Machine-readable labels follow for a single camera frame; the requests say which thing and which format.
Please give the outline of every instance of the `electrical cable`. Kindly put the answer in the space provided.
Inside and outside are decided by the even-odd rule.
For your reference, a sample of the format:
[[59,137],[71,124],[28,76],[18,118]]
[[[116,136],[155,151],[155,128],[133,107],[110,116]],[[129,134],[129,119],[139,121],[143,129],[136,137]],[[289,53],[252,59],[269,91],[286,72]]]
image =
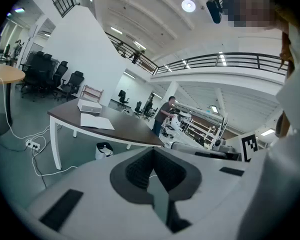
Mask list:
[[39,171],[39,169],[38,169],[38,171],[40,172],[41,175],[37,174],[37,171],[36,171],[36,168],[35,168],[35,165],[34,165],[34,160],[35,160],[35,164],[37,164],[37,161],[36,161],[36,158],[35,158],[35,157],[36,157],[38,154],[40,154],[40,153],[45,149],[45,147],[47,146],[46,138],[43,137],[43,136],[38,136],[38,135],[43,135],[43,134],[45,134],[47,131],[50,130],[50,129],[48,129],[50,126],[48,125],[48,126],[44,129],[44,131],[38,132],[38,133],[36,133],[36,134],[28,135],[28,136],[25,136],[25,137],[18,137],[17,135],[15,135],[15,133],[13,132],[13,130],[12,130],[10,124],[9,124],[9,121],[8,121],[8,114],[7,114],[7,107],[6,107],[5,83],[4,83],[4,81],[3,81],[3,79],[2,79],[1,77],[0,77],[0,80],[1,80],[1,82],[2,82],[2,89],[3,89],[3,104],[4,104],[4,111],[5,111],[5,119],[6,119],[6,122],[7,122],[8,126],[9,126],[10,130],[11,130],[11,133],[12,133],[17,139],[20,139],[20,140],[23,140],[23,139],[25,139],[25,138],[27,138],[27,137],[32,137],[32,138],[27,139],[27,141],[28,141],[28,140],[31,140],[31,141],[32,141],[32,140],[35,140],[35,139],[37,139],[37,138],[39,138],[39,137],[42,137],[42,138],[44,139],[44,147],[40,150],[40,152],[37,152],[37,154],[35,154],[35,155],[33,155],[33,150],[32,150],[32,152],[31,152],[31,154],[32,154],[32,165],[33,165],[35,174],[36,174],[37,176],[39,176],[39,177],[42,177],[42,180],[43,180],[43,176],[50,176],[50,175],[60,174],[60,173],[63,173],[63,172],[65,172],[65,171],[69,170],[70,168],[78,168],[78,167],[76,167],[76,166],[70,166],[70,167],[69,167],[68,169],[66,169],[66,170],[62,170],[62,171],[58,171],[58,172],[50,173],[50,174],[45,174],[45,175],[42,175],[42,173],[41,173],[41,172]]
[[17,150],[17,149],[8,148],[3,144],[0,144],[0,147],[4,148],[6,150],[9,150],[9,151],[13,151],[13,152],[23,152],[23,151],[26,151],[26,149],[28,148],[28,146],[26,146],[25,149]]
[[36,160],[36,158],[35,158],[34,150],[33,150],[33,149],[31,150],[31,155],[32,155],[32,165],[33,165],[34,171],[35,171],[35,173],[37,174],[36,169],[38,170],[38,172],[41,174],[41,179],[42,179],[42,181],[43,181],[43,184],[44,184],[45,188],[47,188],[47,185],[46,185],[46,182],[45,182],[45,180],[44,180],[44,177],[42,177],[42,173],[41,173],[41,171],[40,171],[39,168],[38,168],[37,160]]
[[37,175],[37,176],[39,176],[39,177],[44,177],[44,176],[50,176],[50,175],[55,175],[55,174],[60,174],[60,173],[63,173],[63,172],[65,172],[65,171],[68,171],[69,169],[71,169],[71,168],[78,168],[77,166],[70,166],[68,169],[66,169],[66,170],[61,170],[61,171],[57,171],[57,172],[55,172],[55,173],[48,173],[48,174],[44,174],[44,175],[39,175],[38,173],[37,173],[37,171],[36,171],[36,168],[35,168],[35,165],[34,165],[34,160],[36,159],[36,156],[38,155],[39,153],[37,152],[33,157],[32,157],[32,165],[33,165],[33,168],[34,168],[34,172],[35,172],[35,174]]
[[13,134],[13,136],[15,136],[17,139],[19,140],[23,140],[27,137],[35,137],[37,135],[41,135],[41,134],[45,134],[48,130],[48,128],[50,127],[49,125],[44,129],[44,131],[41,131],[41,132],[38,132],[38,133],[35,133],[35,134],[32,134],[32,135],[28,135],[28,136],[25,136],[25,137],[19,137],[17,135],[15,135],[14,131],[12,130],[10,124],[9,124],[9,121],[8,121],[8,114],[7,114],[7,107],[6,107],[6,91],[5,91],[5,83],[3,81],[3,79],[0,77],[0,80],[2,82],[2,89],[3,89],[3,105],[4,105],[4,111],[5,111],[5,119],[6,119],[6,122],[11,130],[11,133]]

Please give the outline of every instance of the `balcony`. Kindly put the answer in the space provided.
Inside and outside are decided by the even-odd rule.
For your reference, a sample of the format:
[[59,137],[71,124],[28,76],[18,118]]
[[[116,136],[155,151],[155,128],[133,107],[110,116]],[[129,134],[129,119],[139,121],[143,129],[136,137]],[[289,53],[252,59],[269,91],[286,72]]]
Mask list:
[[[107,32],[106,34],[117,52],[122,57],[133,61],[134,53],[137,50],[115,36]],[[153,77],[185,74],[229,74],[283,83],[288,70],[288,64],[284,63],[281,66],[281,59],[278,56],[251,52],[212,53],[181,59],[162,66],[157,66],[149,58],[141,55],[136,60],[135,65],[149,74],[148,80]]]
[[288,64],[285,63],[280,69],[278,69],[280,65],[281,59],[278,56],[250,52],[225,52],[191,57],[162,65],[158,67],[157,71],[154,72],[154,75],[184,70],[188,71],[198,68],[226,66],[254,69],[285,76]]
[[[117,52],[124,58],[129,59],[131,62],[134,60],[134,53],[137,51],[129,44],[121,41],[120,39],[116,38],[112,34],[105,32],[108,38],[110,39],[111,43],[117,50]],[[158,69],[158,66],[152,62],[149,58],[144,55],[141,55],[135,62],[135,65],[142,68],[143,70],[147,71],[150,75],[153,75],[155,71]]]

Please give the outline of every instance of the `white box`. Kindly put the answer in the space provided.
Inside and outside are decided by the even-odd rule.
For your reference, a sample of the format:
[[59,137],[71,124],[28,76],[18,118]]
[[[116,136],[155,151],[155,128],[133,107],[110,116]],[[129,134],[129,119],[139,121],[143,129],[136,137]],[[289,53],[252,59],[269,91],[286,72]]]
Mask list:
[[93,101],[79,99],[78,108],[81,112],[90,112],[90,113],[101,113],[102,106]]

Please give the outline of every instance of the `column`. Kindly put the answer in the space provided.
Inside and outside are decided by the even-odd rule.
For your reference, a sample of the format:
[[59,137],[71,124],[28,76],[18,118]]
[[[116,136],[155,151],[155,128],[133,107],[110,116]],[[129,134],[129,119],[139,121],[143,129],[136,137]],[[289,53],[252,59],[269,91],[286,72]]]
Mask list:
[[179,87],[179,84],[176,81],[172,81],[168,87],[168,90],[166,90],[165,95],[162,98],[161,103],[166,103],[169,101],[170,96],[174,96],[177,89]]

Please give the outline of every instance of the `man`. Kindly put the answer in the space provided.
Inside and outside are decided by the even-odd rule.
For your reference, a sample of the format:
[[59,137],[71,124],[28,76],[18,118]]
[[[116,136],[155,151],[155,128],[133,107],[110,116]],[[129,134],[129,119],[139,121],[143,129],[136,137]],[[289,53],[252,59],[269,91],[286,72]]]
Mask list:
[[160,108],[158,114],[156,114],[155,118],[154,118],[154,125],[153,125],[153,133],[155,135],[157,135],[159,137],[160,135],[160,129],[161,129],[161,125],[162,123],[164,122],[164,120],[166,119],[166,117],[171,117],[171,118],[174,118],[175,115],[174,114],[170,114],[169,113],[169,110],[171,108],[171,106],[173,104],[175,104],[176,102],[176,98],[171,96],[169,98],[169,101],[164,103],[162,105],[162,107]]
[[141,57],[141,55],[143,55],[144,53],[145,53],[144,50],[142,50],[142,51],[136,50],[133,54],[131,54],[131,56],[129,57],[129,59],[133,57],[132,63],[133,63],[133,64],[136,64],[137,60],[138,60],[138,59]]

